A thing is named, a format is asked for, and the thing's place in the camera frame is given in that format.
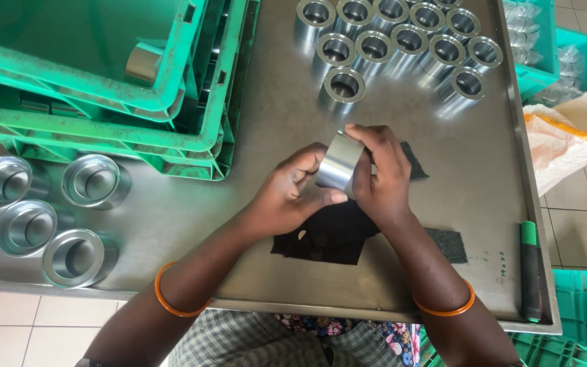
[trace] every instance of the floral fabric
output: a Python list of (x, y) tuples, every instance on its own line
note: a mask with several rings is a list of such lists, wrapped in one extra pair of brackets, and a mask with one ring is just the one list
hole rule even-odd
[(273, 315), (293, 332), (310, 332), (317, 338), (340, 336), (352, 330), (359, 322), (370, 322), (382, 335), (404, 366), (420, 367), (420, 325), (403, 322), (363, 321), (300, 315)]

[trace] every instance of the person's right hand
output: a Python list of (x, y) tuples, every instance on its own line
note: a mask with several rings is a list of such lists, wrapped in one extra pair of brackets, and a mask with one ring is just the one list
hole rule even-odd
[[(409, 209), (409, 177), (412, 166), (388, 126), (346, 124), (346, 133), (370, 151), (359, 158), (352, 179), (352, 191), (359, 207), (380, 230), (406, 221)], [(371, 163), (377, 174), (371, 175)]]

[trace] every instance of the metal bushing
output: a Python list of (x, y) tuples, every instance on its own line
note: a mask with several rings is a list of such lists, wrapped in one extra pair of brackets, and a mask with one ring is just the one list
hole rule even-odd
[(12, 155), (0, 157), (0, 209), (23, 199), (44, 200), (50, 189), (44, 167)]
[(117, 264), (119, 250), (110, 238), (72, 229), (53, 238), (42, 255), (42, 272), (52, 285), (81, 288), (101, 281)]
[(445, 34), (466, 43), (481, 32), (481, 23), (475, 14), (466, 9), (453, 9), (445, 15)]
[(337, 12), (328, 0), (301, 0), (296, 7), (294, 35), (299, 40), (316, 42), (334, 27)]
[(463, 4), (463, 0), (430, 0), (430, 2), (438, 6), (443, 13), (459, 8)]
[(318, 168), (316, 185), (345, 190), (363, 150), (364, 145), (360, 141), (339, 130)]
[(488, 81), (475, 69), (460, 66), (438, 86), (445, 107), (460, 111), (481, 101), (488, 91)]
[(328, 33), (318, 39), (312, 67), (317, 75), (325, 76), (335, 67), (348, 67), (355, 60), (355, 44), (340, 33)]
[(355, 41), (357, 57), (352, 68), (363, 75), (379, 75), (393, 57), (393, 43), (384, 33), (362, 32)]
[(394, 49), (391, 64), (410, 71), (418, 67), (429, 45), (425, 32), (413, 24), (396, 25), (391, 32), (391, 42)]
[(70, 203), (107, 210), (128, 195), (130, 174), (105, 155), (84, 155), (67, 166), (60, 186)]
[(335, 67), (325, 75), (318, 98), (332, 112), (349, 113), (363, 98), (365, 88), (358, 72)]
[(409, 19), (409, 5), (404, 0), (373, 1), (375, 15), (369, 25), (372, 31), (390, 35), (393, 28)]
[(126, 81), (142, 87), (153, 87), (158, 77), (163, 52), (162, 48), (149, 43), (138, 43), (126, 62)]
[(74, 228), (65, 208), (40, 200), (22, 200), (0, 215), (0, 250), (11, 257), (37, 257), (56, 233)]
[(504, 61), (501, 47), (488, 37), (477, 36), (471, 38), (466, 45), (466, 61), (464, 66), (469, 66), (482, 74), (495, 69)]
[(374, 15), (371, 3), (366, 0), (339, 0), (334, 32), (354, 40), (368, 28)]
[(450, 35), (436, 35), (429, 40), (427, 52), (420, 58), (423, 70), (435, 77), (442, 78), (466, 59), (466, 48)]
[(438, 6), (430, 3), (413, 5), (409, 12), (409, 20), (428, 37), (441, 33), (445, 28), (445, 14)]

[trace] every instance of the pink flower print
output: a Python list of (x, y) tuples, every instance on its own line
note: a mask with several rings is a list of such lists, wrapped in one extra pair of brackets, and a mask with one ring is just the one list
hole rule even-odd
[(400, 355), (403, 352), (403, 347), (400, 346), (400, 343), (389, 343), (389, 347), (393, 349), (395, 355)]
[(396, 334), (402, 335), (404, 334), (404, 330), (407, 330), (407, 324), (403, 324), (402, 322), (394, 322), (391, 324), (391, 328), (396, 332)]
[(341, 335), (341, 329), (343, 329), (343, 326), (339, 322), (331, 321), (330, 325), (327, 326), (327, 335), (339, 336)]
[(417, 332), (412, 333), (412, 351), (413, 351), (413, 363), (419, 363), (420, 361), (420, 335)]

